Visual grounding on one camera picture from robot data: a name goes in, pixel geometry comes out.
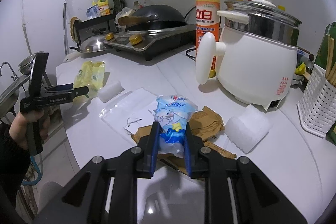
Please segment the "person's left hand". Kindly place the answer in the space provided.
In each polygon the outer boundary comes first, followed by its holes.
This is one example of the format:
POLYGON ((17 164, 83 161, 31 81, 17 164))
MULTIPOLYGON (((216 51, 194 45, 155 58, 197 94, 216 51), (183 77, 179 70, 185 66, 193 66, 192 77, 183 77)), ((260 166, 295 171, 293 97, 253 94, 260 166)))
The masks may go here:
POLYGON ((27 125, 36 122, 37 120, 40 120, 43 114, 43 110, 31 111, 26 114, 18 112, 18 114, 14 118, 9 129, 9 134, 13 141, 15 141, 15 143, 17 143, 17 145, 22 149, 28 150, 29 148, 26 138, 27 125))

